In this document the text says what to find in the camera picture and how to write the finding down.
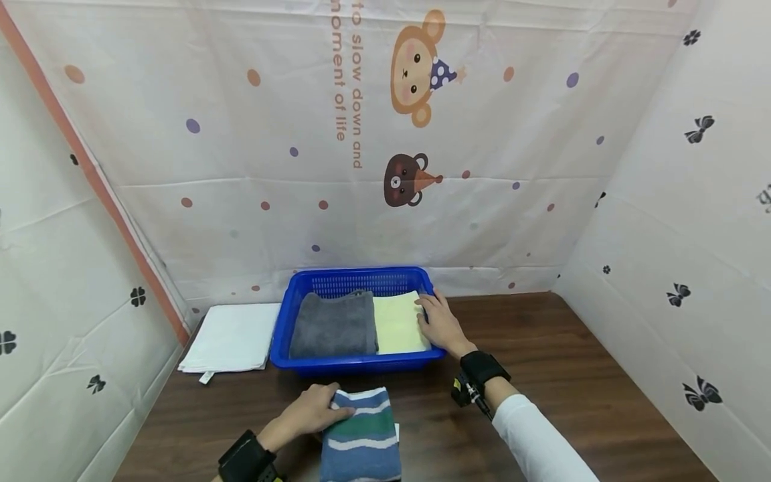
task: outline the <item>wrist strap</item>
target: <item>wrist strap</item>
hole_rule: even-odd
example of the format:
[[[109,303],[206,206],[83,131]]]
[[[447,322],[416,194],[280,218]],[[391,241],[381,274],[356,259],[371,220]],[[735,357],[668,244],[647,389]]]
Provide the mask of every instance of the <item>wrist strap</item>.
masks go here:
[[[273,467],[275,454],[257,442],[254,432],[247,430],[219,459],[223,482],[274,482],[281,480]]]
[[[479,350],[471,352],[460,359],[460,369],[466,374],[471,385],[484,398],[484,384],[487,380],[502,376],[508,382],[511,375],[489,353]]]

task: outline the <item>folded gray towel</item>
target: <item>folded gray towel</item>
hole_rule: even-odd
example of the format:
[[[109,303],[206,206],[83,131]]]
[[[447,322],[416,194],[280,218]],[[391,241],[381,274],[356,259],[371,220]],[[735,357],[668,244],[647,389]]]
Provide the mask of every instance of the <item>folded gray towel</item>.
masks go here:
[[[342,298],[302,299],[289,345],[290,358],[375,355],[375,305],[372,292],[357,290]]]

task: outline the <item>white backdrop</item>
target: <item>white backdrop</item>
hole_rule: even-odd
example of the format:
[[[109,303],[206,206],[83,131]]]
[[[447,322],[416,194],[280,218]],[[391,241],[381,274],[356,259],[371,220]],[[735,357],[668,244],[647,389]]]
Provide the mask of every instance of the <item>white backdrop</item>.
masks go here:
[[[725,482],[771,480],[770,15],[700,8],[555,288]]]
[[[549,289],[690,23],[669,3],[6,5],[202,312],[315,266]]]
[[[111,480],[180,345],[0,37],[0,479]]]

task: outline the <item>cartoon bear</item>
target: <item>cartoon bear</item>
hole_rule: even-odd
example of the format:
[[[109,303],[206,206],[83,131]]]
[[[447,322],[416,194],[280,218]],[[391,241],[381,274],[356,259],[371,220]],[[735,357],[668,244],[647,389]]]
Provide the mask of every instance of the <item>cartoon bear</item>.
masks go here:
[[[436,44],[444,34],[444,14],[432,10],[423,26],[409,25],[396,38],[391,60],[391,102],[396,112],[412,116],[415,127],[431,121],[429,99],[435,90],[458,79],[463,82],[466,70],[457,72],[439,60]]]
[[[432,176],[426,172],[429,158],[424,154],[414,157],[407,154],[396,154],[388,162],[383,178],[383,195],[385,202],[391,207],[408,204],[417,206],[423,199],[423,190],[434,183],[441,183],[443,176]]]

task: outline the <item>right hand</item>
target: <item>right hand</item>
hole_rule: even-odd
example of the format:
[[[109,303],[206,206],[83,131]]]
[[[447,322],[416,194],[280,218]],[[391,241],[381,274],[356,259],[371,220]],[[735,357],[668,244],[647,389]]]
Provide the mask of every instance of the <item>right hand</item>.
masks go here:
[[[458,319],[449,310],[447,299],[438,290],[434,292],[436,296],[420,295],[420,299],[415,300],[415,304],[421,305],[429,316],[427,322],[423,313],[418,314],[420,332],[431,343],[447,350],[456,359],[475,352],[476,345],[463,334]]]

